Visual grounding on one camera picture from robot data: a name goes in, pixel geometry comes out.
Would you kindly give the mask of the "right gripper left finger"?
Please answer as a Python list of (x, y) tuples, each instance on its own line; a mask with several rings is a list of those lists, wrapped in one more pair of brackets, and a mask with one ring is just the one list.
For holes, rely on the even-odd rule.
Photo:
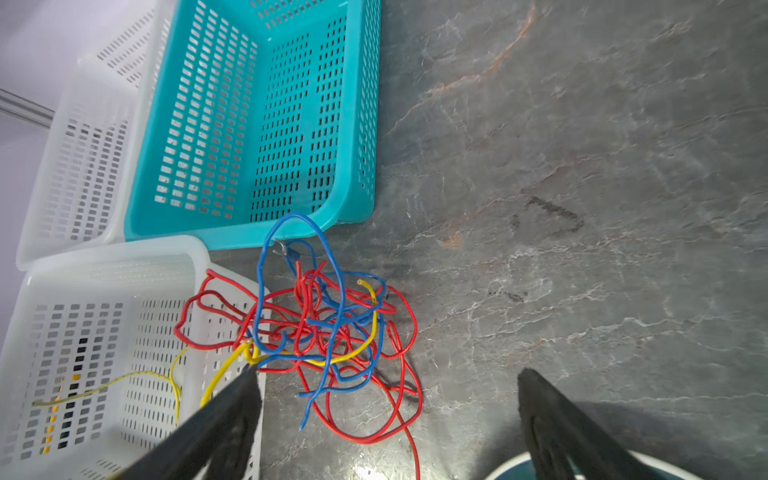
[(247, 368), (118, 479), (243, 479), (260, 424), (257, 370)]

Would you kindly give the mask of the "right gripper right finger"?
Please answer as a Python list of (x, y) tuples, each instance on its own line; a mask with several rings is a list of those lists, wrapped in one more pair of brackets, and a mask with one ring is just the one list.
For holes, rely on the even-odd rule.
[(660, 476), (532, 368), (517, 377), (525, 445), (538, 479), (658, 479)]

